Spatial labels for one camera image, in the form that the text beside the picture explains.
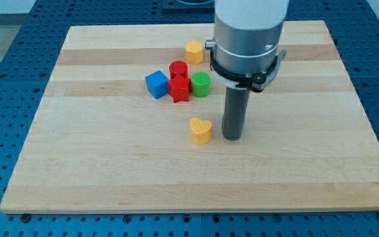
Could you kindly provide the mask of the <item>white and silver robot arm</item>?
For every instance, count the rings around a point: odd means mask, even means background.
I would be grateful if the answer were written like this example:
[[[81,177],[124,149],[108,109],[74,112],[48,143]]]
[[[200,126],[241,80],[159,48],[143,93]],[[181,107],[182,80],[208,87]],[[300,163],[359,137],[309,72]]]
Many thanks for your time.
[[[256,74],[273,62],[288,0],[216,0],[213,54],[235,74]]]

